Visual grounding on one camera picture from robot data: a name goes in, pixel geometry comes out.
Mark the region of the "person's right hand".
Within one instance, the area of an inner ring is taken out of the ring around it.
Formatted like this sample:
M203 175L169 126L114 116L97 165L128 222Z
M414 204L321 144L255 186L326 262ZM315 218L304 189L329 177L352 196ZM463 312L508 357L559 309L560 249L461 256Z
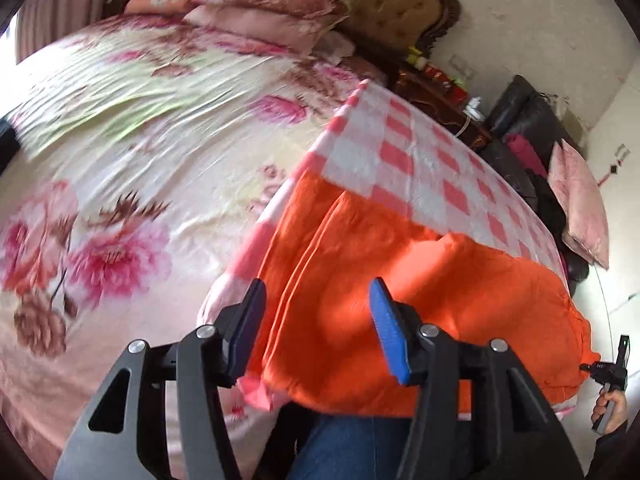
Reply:
M627 421L627 399L620 390L601 388L591 413L592 429L599 435L612 434Z

